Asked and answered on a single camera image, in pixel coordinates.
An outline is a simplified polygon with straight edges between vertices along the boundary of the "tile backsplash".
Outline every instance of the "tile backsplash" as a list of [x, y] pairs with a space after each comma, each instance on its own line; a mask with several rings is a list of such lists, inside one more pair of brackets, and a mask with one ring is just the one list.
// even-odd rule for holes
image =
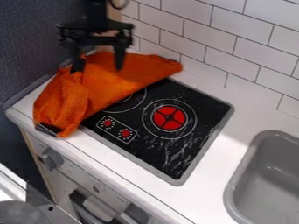
[[299, 0], [131, 0], [132, 48], [299, 117]]

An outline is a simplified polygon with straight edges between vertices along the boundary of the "white countertop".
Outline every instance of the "white countertop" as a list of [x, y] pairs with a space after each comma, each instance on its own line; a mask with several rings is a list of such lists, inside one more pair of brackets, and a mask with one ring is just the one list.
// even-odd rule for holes
[[233, 224], [223, 192], [253, 138], [263, 130], [281, 130], [299, 137], [299, 120], [280, 111], [245, 101], [236, 93], [187, 73], [172, 76], [204, 93], [229, 102], [234, 113], [184, 185], [172, 186], [142, 167], [77, 130], [66, 139], [55, 139], [33, 128], [32, 104], [46, 83], [6, 111], [17, 125], [59, 152], [114, 185], [138, 206], [148, 208], [169, 223]]

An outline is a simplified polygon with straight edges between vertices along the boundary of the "dark gray wall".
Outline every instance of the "dark gray wall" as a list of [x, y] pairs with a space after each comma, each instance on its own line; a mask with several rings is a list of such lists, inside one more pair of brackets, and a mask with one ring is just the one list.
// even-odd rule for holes
[[[77, 18], [82, 0], [0, 1], [0, 103], [66, 59], [55, 24]], [[43, 183], [17, 127], [0, 112], [0, 163], [43, 191]]]

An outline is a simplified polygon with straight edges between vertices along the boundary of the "red burner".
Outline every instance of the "red burner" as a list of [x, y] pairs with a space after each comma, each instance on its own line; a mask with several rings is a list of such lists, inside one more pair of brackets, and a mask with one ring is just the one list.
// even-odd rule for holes
[[109, 119], [107, 119], [107, 120], [105, 120], [105, 121], [103, 122], [103, 124], [104, 124], [105, 127], [110, 127], [110, 126], [112, 125], [112, 121], [109, 120]]
[[162, 130], [178, 130], [184, 126], [186, 114], [176, 106], [162, 106], [153, 113], [153, 121]]
[[121, 135], [122, 137], [128, 137], [130, 135], [130, 132], [128, 129], [122, 129]]

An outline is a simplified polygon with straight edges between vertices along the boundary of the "stove control knob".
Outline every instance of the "stove control knob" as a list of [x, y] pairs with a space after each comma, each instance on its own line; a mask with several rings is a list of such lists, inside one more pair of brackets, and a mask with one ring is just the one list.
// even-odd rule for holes
[[130, 129], [122, 129], [120, 132], [119, 132], [119, 137], [122, 137], [124, 139], [129, 139], [133, 136], [133, 132], [132, 130]]
[[106, 130], [111, 130], [115, 126], [115, 121], [107, 118], [101, 122], [101, 127]]
[[59, 168], [64, 163], [64, 160], [60, 154], [51, 148], [47, 148], [43, 152], [40, 160], [49, 171]]

